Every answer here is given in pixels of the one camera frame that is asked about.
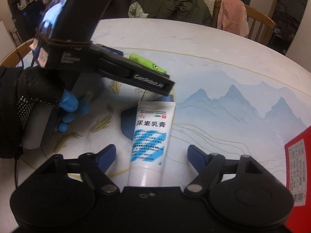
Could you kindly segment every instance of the blue glove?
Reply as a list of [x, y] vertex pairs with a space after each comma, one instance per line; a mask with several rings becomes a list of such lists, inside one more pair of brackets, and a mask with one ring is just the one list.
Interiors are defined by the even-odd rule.
[[62, 121], [57, 128], [59, 132], [65, 132], [68, 129], [68, 123], [76, 118], [77, 113], [86, 115], [90, 111], [86, 98], [78, 101], [77, 98], [67, 90], [64, 91], [59, 107], [64, 110], [61, 116]]

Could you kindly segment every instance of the green jacket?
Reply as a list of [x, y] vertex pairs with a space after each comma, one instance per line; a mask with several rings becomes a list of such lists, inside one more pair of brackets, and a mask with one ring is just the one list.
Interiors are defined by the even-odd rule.
[[211, 26], [211, 13], [203, 0], [132, 0], [148, 18], [160, 18]]

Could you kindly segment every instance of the round table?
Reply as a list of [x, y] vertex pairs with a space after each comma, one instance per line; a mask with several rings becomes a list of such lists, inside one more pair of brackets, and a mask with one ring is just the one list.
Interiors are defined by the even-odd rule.
[[[176, 82], [162, 186], [183, 189], [197, 175], [187, 160], [190, 144], [228, 159], [252, 155], [286, 184], [284, 145], [311, 125], [311, 74], [304, 68], [246, 38], [177, 21], [102, 20], [92, 40], [125, 56], [136, 52], [167, 70]], [[29, 54], [24, 62], [31, 59]], [[104, 82], [105, 90], [91, 103], [88, 115], [78, 116], [67, 132], [55, 133], [49, 146], [21, 157], [19, 183], [55, 153], [77, 158], [112, 143], [117, 159], [106, 174], [120, 189], [127, 185], [132, 140], [121, 131], [121, 113], [138, 100], [160, 96], [109, 79]], [[1, 160], [0, 167], [0, 232], [10, 232], [17, 227], [9, 207], [14, 162]]]

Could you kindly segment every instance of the white label sticker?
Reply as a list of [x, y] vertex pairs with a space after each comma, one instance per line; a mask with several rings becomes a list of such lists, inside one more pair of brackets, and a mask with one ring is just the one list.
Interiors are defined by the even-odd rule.
[[35, 50], [38, 46], [38, 40], [35, 38], [33, 43], [29, 46], [31, 50]]
[[304, 140], [288, 148], [290, 169], [290, 192], [294, 197], [294, 206], [304, 206], [307, 194], [307, 161]]
[[43, 48], [40, 49], [38, 63], [41, 67], [45, 67], [46, 62], [48, 61], [49, 54]]

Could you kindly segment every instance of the blue mountain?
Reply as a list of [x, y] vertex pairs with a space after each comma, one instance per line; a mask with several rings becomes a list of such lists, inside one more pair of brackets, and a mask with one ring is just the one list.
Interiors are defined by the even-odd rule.
[[262, 118], [234, 85], [225, 96], [214, 100], [207, 96], [205, 90], [199, 89], [182, 104], [177, 104], [176, 109], [178, 119], [184, 116], [199, 116], [214, 127], [229, 125], [238, 130], [260, 130], [266, 133], [266, 137], [280, 138], [283, 143], [287, 143], [306, 129], [283, 97]]
[[246, 99], [249, 99], [251, 105], [260, 110], [260, 115], [264, 116], [266, 112], [271, 110], [271, 106], [276, 105], [281, 97], [287, 101], [287, 105], [290, 106], [293, 113], [299, 115], [301, 120], [310, 125], [310, 108], [297, 98], [296, 94], [288, 87], [282, 87], [279, 89], [273, 88], [265, 82], [261, 82], [258, 85], [242, 85], [235, 84], [240, 92]]
[[202, 117], [210, 115], [225, 119], [235, 119], [247, 123], [249, 119], [260, 119], [258, 111], [252, 107], [240, 91], [231, 85], [227, 94], [219, 99], [211, 100], [205, 90], [199, 89], [188, 97], [177, 109], [187, 109], [200, 113]]

